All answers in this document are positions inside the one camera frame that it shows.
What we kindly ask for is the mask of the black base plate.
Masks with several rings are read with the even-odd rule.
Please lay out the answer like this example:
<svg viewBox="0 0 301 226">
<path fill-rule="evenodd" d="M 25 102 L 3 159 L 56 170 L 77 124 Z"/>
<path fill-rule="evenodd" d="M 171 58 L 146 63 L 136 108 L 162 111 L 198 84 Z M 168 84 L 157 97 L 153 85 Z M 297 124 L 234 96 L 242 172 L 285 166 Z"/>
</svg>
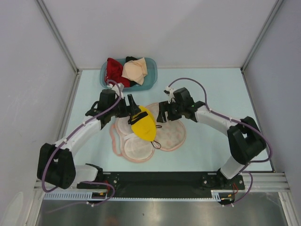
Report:
<svg viewBox="0 0 301 226">
<path fill-rule="evenodd" d="M 142 197 L 170 197 L 170 198 L 180 198 L 180 197 L 196 197 L 197 195 L 202 195 L 205 193 L 209 193 L 211 190 L 201 190 L 195 187 L 189 186 L 127 186 L 122 190 L 115 190 L 117 192 L 117 196 L 125 197 L 125 196 L 142 196 Z M 238 189 L 236 184 L 232 185 L 232 189 L 229 191 L 242 191 Z"/>
</svg>

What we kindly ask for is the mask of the red garment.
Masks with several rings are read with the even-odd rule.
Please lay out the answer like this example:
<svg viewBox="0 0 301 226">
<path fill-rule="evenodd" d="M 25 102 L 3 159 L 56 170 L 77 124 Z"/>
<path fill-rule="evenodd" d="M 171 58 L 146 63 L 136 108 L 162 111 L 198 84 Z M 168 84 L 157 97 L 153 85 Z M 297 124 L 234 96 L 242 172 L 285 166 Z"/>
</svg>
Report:
<svg viewBox="0 0 301 226">
<path fill-rule="evenodd" d="M 122 83 L 125 88 L 130 87 L 130 80 L 122 77 L 123 65 L 113 58 L 107 59 L 106 74 L 104 77 L 105 83 L 109 83 L 108 80 L 115 81 L 116 83 Z"/>
</svg>

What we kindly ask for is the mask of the black garment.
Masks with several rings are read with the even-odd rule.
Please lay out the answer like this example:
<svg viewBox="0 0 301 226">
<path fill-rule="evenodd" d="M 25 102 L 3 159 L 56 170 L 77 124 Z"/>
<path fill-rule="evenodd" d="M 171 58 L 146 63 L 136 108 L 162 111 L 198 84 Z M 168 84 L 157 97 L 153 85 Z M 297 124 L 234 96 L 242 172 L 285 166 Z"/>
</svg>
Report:
<svg viewBox="0 0 301 226">
<path fill-rule="evenodd" d="M 133 56 L 127 56 L 126 57 L 126 63 L 129 62 L 129 61 L 136 61 L 137 58 L 133 57 Z"/>
</svg>

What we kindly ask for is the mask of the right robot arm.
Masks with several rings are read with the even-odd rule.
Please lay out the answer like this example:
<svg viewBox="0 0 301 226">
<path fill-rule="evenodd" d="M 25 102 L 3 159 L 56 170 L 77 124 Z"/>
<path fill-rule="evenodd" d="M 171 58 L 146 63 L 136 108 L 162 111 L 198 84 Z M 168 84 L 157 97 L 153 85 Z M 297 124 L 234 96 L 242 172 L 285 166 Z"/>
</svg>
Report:
<svg viewBox="0 0 301 226">
<path fill-rule="evenodd" d="M 195 102 L 186 88 L 175 90 L 166 87 L 164 93 L 169 99 L 159 103 L 157 122 L 166 123 L 185 117 L 205 124 L 228 138 L 230 158 L 216 172 L 220 188 L 228 189 L 233 185 L 234 177 L 266 148 L 267 143 L 253 118 L 235 120 L 223 116 L 210 109 L 205 102 Z"/>
</svg>

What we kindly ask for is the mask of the left aluminium frame post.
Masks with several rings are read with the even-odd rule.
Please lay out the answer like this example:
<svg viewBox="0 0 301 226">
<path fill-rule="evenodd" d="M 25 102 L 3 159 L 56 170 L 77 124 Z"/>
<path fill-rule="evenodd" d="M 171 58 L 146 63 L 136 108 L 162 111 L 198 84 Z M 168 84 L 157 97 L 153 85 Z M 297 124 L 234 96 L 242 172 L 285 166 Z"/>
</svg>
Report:
<svg viewBox="0 0 301 226">
<path fill-rule="evenodd" d="M 38 9 L 41 11 L 41 13 L 46 21 L 46 24 L 48 25 L 50 31 L 52 32 L 52 34 L 53 34 L 59 48 L 61 49 L 64 57 L 66 58 L 68 64 L 70 65 L 72 70 L 75 72 L 75 74 L 78 74 L 79 69 L 76 66 L 75 61 L 74 61 L 59 29 L 57 28 L 56 23 L 53 20 L 51 14 L 50 14 L 50 11 L 48 10 L 45 2 L 43 0 L 35 0 L 34 2 L 36 3 Z"/>
</svg>

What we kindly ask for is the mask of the beige bra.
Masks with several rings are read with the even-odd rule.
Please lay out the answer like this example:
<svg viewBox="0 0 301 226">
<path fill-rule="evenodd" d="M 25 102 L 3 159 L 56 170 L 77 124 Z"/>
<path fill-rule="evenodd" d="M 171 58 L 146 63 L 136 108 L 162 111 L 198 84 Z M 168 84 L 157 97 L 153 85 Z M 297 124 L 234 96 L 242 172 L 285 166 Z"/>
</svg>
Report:
<svg viewBox="0 0 301 226">
<path fill-rule="evenodd" d="M 122 77 L 134 81 L 139 85 L 143 85 L 144 77 L 147 74 L 147 65 L 144 57 L 138 60 L 130 60 L 123 66 Z"/>
</svg>

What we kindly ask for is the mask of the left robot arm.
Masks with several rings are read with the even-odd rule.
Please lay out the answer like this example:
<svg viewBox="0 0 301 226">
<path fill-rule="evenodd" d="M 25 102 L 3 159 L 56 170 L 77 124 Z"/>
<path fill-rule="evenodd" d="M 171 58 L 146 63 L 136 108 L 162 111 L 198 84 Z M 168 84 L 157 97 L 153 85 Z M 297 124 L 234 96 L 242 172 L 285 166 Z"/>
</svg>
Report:
<svg viewBox="0 0 301 226">
<path fill-rule="evenodd" d="M 73 184 L 89 183 L 93 188 L 103 185 L 101 168 L 93 164 L 75 165 L 74 156 L 96 133 L 101 131 L 112 117 L 124 118 L 140 113 L 131 94 L 123 97 L 121 92 L 104 89 L 99 100 L 86 112 L 83 122 L 69 135 L 54 144 L 45 143 L 40 149 L 37 178 L 42 181 L 46 193 L 54 189 L 67 189 Z"/>
</svg>

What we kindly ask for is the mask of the yellow black bra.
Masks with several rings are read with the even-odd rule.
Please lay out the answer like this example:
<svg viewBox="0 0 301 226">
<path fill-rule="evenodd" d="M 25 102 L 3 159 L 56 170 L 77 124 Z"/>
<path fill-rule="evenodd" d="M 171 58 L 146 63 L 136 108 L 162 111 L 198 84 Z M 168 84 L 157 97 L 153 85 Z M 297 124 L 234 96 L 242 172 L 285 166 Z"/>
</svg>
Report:
<svg viewBox="0 0 301 226">
<path fill-rule="evenodd" d="M 130 116 L 128 120 L 131 130 L 138 138 L 150 142 L 155 149 L 161 149 L 162 145 L 155 138 L 157 129 L 162 126 L 157 125 L 149 109 L 141 105 L 138 107 L 141 111 L 134 116 Z"/>
</svg>

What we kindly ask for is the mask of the right aluminium frame post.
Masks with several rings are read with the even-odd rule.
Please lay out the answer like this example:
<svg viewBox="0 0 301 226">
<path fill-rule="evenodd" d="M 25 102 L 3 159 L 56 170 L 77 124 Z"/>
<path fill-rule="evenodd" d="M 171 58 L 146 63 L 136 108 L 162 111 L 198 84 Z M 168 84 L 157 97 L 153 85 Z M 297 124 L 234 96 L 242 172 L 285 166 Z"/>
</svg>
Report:
<svg viewBox="0 0 301 226">
<path fill-rule="evenodd" d="M 249 63 L 251 62 L 253 56 L 255 55 L 257 49 L 259 48 L 261 42 L 263 41 L 265 35 L 267 34 L 269 28 L 271 27 L 273 21 L 275 20 L 279 10 L 281 9 L 282 5 L 285 3 L 285 0 L 277 0 L 275 4 L 273 5 L 267 19 L 265 20 L 258 36 L 255 39 L 254 44 L 252 45 L 249 53 L 247 54 L 246 59 L 244 60 L 240 70 L 241 73 L 244 73 L 247 69 Z"/>
</svg>

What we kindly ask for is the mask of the teal plastic basket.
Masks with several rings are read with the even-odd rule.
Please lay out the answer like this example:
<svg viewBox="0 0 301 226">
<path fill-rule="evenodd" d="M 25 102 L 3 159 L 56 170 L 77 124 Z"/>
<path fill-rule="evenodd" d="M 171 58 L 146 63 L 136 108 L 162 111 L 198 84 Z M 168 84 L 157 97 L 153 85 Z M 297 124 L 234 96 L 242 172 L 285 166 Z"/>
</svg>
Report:
<svg viewBox="0 0 301 226">
<path fill-rule="evenodd" d="M 133 91 L 145 91 L 145 90 L 149 90 L 153 87 L 153 85 L 156 83 L 157 81 L 157 77 L 158 77 L 158 69 L 157 69 L 157 64 L 156 62 L 151 59 L 146 57 L 146 66 L 147 66 L 147 72 L 148 74 L 146 75 L 146 79 L 143 83 L 143 85 L 134 85 L 132 87 L 126 88 L 124 87 L 124 91 L 128 91 L 128 92 L 133 92 Z M 106 74 L 107 74 L 107 62 L 105 62 L 100 70 L 100 76 L 99 76 L 99 81 L 100 84 L 106 88 L 107 87 L 107 83 L 105 81 L 106 78 Z"/>
</svg>

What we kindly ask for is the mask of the aluminium frame post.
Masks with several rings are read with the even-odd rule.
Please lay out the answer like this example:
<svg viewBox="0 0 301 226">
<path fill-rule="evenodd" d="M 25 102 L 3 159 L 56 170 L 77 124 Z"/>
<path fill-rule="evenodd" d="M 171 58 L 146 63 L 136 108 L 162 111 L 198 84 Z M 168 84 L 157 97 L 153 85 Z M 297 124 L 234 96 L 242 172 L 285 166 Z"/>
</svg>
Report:
<svg viewBox="0 0 301 226">
<path fill-rule="evenodd" d="M 50 14 L 50 11 L 48 10 L 45 2 L 43 0 L 35 0 L 34 2 L 36 3 L 38 9 L 41 11 L 41 13 L 46 21 L 46 24 L 48 25 L 50 31 L 52 32 L 52 34 L 53 34 L 59 48 L 61 49 L 64 57 L 66 58 L 68 64 L 70 65 L 72 70 L 75 72 L 75 74 L 78 74 L 79 69 L 76 66 L 75 61 L 74 61 L 59 29 L 57 28 L 56 23 L 53 20 L 51 14 Z"/>
<path fill-rule="evenodd" d="M 285 0 L 277 0 L 275 4 L 273 5 L 267 19 L 265 20 L 258 36 L 255 39 L 254 44 L 252 45 L 249 53 L 247 54 L 246 59 L 244 60 L 240 70 L 241 73 L 244 73 L 247 69 L 249 63 L 251 62 L 253 56 L 255 55 L 257 49 L 259 48 L 261 42 L 263 41 L 265 35 L 267 34 L 269 28 L 271 27 L 273 21 L 275 20 L 279 10 L 281 9 L 282 5 L 285 3 Z"/>
</svg>

